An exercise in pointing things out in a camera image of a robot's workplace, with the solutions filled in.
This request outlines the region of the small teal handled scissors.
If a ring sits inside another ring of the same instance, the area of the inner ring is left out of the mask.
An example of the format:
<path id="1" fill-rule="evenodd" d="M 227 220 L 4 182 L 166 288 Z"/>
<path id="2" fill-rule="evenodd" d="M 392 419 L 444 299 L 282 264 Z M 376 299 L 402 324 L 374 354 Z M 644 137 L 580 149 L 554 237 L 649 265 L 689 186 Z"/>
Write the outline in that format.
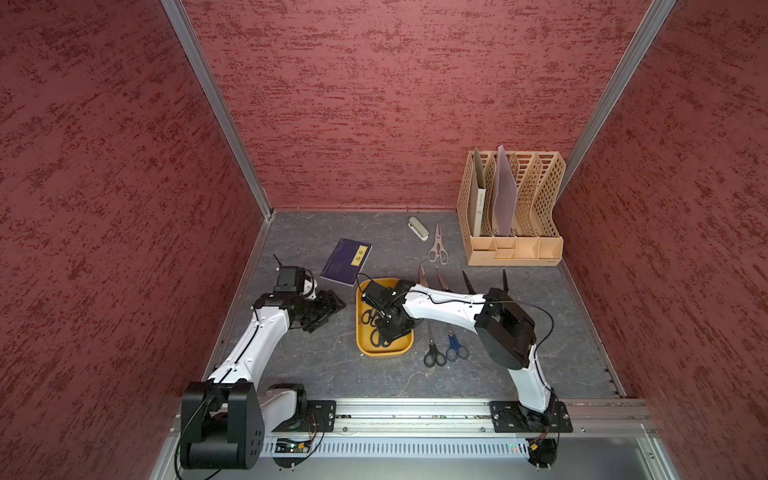
<path id="1" fill-rule="evenodd" d="M 386 340 L 381 336 L 381 333 L 378 328 L 374 328 L 371 331 L 370 337 L 369 337 L 370 343 L 374 348 L 388 348 L 391 346 L 392 342 L 389 340 Z"/>

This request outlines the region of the yellow plastic storage box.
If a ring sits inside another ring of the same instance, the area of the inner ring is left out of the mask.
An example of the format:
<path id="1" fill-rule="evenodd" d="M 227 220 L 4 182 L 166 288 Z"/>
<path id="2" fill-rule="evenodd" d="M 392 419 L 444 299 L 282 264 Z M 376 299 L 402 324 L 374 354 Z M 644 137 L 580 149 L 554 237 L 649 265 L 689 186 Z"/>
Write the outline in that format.
<path id="1" fill-rule="evenodd" d="M 386 280 L 386 279 L 395 279 L 395 278 L 379 278 L 379 279 L 369 279 L 367 281 L 364 281 L 358 288 L 356 292 L 356 341 L 357 346 L 359 350 L 366 356 L 372 357 L 372 358 L 387 358 L 387 357 L 396 357 L 401 356 L 407 353 L 412 345 L 414 344 L 414 333 L 413 330 L 406 336 L 401 337 L 398 340 L 395 340 L 390 347 L 388 348 L 374 348 L 369 340 L 371 331 L 374 328 L 371 328 L 368 325 L 362 325 L 360 322 L 360 316 L 361 314 L 371 309 L 372 307 L 366 305 L 361 301 L 361 294 L 362 290 L 365 287 L 366 283 L 370 280 Z M 405 315 L 408 315 L 403 307 L 403 304 L 401 307 L 397 308 L 400 311 L 402 311 Z"/>

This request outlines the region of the cream handled kitchen scissors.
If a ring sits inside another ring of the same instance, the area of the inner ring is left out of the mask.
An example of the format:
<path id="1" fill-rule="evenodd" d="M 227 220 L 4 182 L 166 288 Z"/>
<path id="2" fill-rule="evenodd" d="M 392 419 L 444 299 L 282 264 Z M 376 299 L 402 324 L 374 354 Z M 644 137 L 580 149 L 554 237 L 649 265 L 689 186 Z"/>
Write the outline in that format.
<path id="1" fill-rule="evenodd" d="M 418 267 L 418 283 L 424 287 L 428 286 L 426 273 L 422 264 L 419 264 L 419 267 Z"/>

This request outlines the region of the small grey handled scissors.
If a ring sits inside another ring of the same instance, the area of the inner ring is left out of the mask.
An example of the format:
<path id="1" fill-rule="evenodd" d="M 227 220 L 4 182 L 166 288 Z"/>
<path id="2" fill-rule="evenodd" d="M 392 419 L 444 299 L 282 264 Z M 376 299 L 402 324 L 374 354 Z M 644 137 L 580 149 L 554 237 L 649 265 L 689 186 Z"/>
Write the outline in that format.
<path id="1" fill-rule="evenodd" d="M 427 333 L 428 350 L 424 355 L 423 363 L 427 368 L 433 368 L 435 366 L 444 367 L 447 364 L 447 358 L 438 350 L 430 324 L 427 325 Z"/>

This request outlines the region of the blue handled scissors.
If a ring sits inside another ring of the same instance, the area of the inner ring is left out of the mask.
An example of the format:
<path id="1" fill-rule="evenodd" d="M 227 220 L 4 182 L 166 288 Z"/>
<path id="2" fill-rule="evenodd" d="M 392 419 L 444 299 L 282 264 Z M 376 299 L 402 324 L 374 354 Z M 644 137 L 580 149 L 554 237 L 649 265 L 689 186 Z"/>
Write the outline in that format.
<path id="1" fill-rule="evenodd" d="M 448 340 L 449 346 L 445 352 L 448 361 L 455 362 L 457 359 L 467 360 L 469 358 L 468 349 L 459 342 L 457 335 L 452 330 L 448 330 Z"/>

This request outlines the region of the pink handled scissors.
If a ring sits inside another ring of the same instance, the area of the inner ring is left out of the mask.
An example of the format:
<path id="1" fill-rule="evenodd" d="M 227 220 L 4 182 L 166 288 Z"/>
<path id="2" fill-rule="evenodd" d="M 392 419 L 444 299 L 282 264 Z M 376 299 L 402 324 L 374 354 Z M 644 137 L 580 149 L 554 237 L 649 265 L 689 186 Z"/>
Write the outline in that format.
<path id="1" fill-rule="evenodd" d="M 428 252 L 428 259 L 432 263 L 439 262 L 441 265 L 446 265 L 449 262 L 449 254 L 443 245 L 440 223 L 435 226 L 433 245 Z"/>

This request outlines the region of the small black handled scissors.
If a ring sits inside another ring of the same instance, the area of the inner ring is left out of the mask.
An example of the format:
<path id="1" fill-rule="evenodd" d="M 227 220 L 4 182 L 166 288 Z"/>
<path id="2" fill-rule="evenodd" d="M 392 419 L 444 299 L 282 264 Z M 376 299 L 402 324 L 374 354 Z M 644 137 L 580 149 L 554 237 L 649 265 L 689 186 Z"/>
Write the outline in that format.
<path id="1" fill-rule="evenodd" d="M 360 316 L 360 322 L 362 325 L 368 325 L 371 328 L 376 328 L 378 320 L 381 318 L 381 313 L 376 309 L 368 309 L 364 311 Z"/>

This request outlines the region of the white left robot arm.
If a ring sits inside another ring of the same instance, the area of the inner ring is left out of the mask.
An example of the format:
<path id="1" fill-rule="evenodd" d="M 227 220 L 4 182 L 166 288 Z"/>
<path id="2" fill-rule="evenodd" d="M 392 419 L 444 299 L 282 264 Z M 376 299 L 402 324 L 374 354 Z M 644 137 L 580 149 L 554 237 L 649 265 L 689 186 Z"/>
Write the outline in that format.
<path id="1" fill-rule="evenodd" d="M 206 380 L 190 383 L 182 396 L 173 460 L 177 478 L 182 470 L 248 470 L 259 459 L 267 434 L 306 415 L 301 384 L 276 385 L 263 396 L 257 387 L 293 325 L 313 332 L 345 307 L 331 290 L 307 297 L 266 293 L 255 301 L 249 326 L 227 359 Z"/>

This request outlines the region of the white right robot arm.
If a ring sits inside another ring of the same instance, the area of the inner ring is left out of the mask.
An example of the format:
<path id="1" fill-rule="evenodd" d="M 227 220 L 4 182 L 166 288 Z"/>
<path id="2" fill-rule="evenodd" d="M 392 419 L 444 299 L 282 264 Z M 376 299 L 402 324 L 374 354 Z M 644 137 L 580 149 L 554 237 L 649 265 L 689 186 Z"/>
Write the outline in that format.
<path id="1" fill-rule="evenodd" d="M 374 281 L 361 300 L 380 313 L 380 338 L 392 341 L 409 332 L 418 320 L 431 320 L 468 330 L 478 336 L 487 354 L 504 367 L 524 413 L 549 412 L 552 392 L 540 371 L 535 322 L 509 295 L 498 288 L 486 294 L 435 290 L 401 280 L 393 287 Z"/>

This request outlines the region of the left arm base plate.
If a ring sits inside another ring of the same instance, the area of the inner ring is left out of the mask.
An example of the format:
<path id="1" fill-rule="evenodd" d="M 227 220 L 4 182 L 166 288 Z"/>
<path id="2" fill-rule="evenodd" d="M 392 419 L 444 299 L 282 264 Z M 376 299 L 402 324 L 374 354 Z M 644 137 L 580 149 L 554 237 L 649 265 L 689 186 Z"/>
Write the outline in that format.
<path id="1" fill-rule="evenodd" d="M 299 412 L 280 424 L 265 425 L 266 434 L 321 434 L 330 433 L 335 428 L 337 402 L 335 400 L 308 400 L 305 407 L 299 406 Z"/>

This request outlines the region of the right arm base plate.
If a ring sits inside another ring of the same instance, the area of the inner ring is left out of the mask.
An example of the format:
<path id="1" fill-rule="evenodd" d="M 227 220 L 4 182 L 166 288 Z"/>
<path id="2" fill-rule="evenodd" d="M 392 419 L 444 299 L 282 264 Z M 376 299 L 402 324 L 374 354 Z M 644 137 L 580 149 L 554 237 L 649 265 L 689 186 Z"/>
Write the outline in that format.
<path id="1" fill-rule="evenodd" d="M 491 401 L 490 418 L 496 433 L 572 433 L 566 405 L 555 398 L 543 413 L 524 407 L 519 401 Z"/>

